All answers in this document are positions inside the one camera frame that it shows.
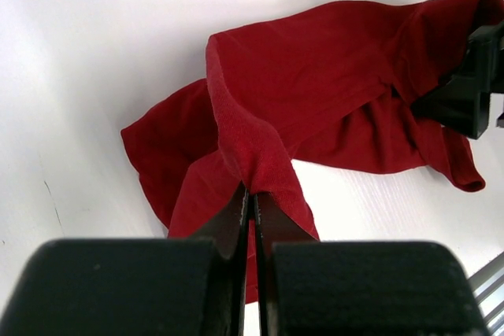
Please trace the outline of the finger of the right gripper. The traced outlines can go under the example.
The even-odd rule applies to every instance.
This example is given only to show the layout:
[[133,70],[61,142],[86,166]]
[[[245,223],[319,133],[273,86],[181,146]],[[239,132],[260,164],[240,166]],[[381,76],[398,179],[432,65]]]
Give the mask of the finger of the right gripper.
[[478,139],[489,124],[491,95],[502,92],[503,23],[499,23],[477,28],[467,39],[461,64],[411,109],[415,116]]

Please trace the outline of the red t shirt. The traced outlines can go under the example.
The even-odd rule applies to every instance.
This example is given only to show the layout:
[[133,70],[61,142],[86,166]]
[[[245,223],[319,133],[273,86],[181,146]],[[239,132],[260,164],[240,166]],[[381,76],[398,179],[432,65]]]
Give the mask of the red t shirt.
[[216,33],[206,77],[123,129],[126,154],[172,238],[240,183],[317,237],[295,159],[373,174],[429,166],[477,192],[469,140],[410,106],[460,65],[472,32],[502,18],[503,0],[337,1]]

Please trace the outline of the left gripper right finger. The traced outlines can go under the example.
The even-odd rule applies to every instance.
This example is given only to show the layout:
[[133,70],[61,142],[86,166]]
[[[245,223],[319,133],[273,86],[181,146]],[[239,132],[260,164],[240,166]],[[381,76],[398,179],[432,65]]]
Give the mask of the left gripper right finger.
[[436,242],[319,242],[253,198],[263,335],[484,335],[453,253]]

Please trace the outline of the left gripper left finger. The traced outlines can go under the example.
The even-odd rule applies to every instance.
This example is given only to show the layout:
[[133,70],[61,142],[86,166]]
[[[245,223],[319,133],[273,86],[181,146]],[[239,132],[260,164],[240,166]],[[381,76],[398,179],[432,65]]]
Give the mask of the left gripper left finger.
[[187,238],[59,239],[28,260],[14,335],[241,335],[247,206],[231,200]]

